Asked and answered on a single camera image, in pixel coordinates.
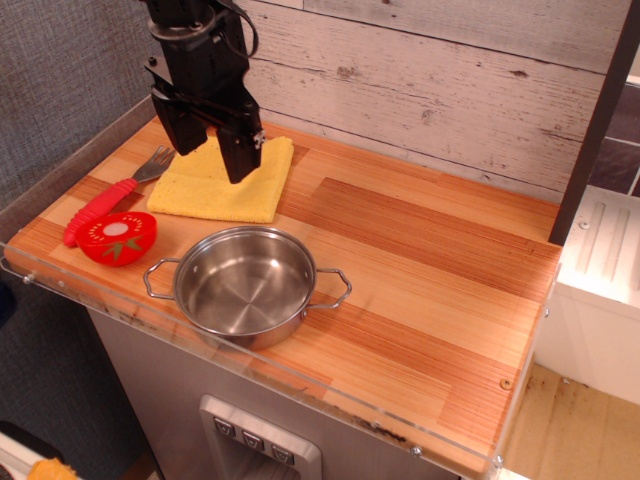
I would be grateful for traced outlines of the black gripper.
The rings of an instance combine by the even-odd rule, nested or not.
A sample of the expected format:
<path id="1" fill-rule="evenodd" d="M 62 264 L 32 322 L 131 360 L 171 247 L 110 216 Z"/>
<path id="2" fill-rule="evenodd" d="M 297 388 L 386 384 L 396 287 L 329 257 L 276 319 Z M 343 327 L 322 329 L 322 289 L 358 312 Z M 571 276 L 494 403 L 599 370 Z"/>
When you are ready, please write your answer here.
<path id="1" fill-rule="evenodd" d="M 230 183 L 242 182 L 261 166 L 259 107 L 244 86 L 257 42 L 246 45 L 240 22 L 151 22 L 149 30 L 164 54 L 146 65 L 151 99 L 174 149 L 182 156 L 196 150 L 212 125 Z"/>

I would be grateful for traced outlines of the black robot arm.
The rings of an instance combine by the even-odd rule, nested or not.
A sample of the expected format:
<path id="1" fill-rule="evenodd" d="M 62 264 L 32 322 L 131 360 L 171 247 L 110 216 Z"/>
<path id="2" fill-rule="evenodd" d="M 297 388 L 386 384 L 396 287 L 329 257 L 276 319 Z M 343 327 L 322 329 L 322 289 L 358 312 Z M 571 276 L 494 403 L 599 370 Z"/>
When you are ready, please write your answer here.
<path id="1" fill-rule="evenodd" d="M 244 85 L 259 36 L 233 1 L 148 1 L 148 28 L 163 54 L 147 60 L 151 98 L 181 155 L 207 141 L 213 127 L 232 184 L 260 167 L 264 132 L 259 105 Z"/>

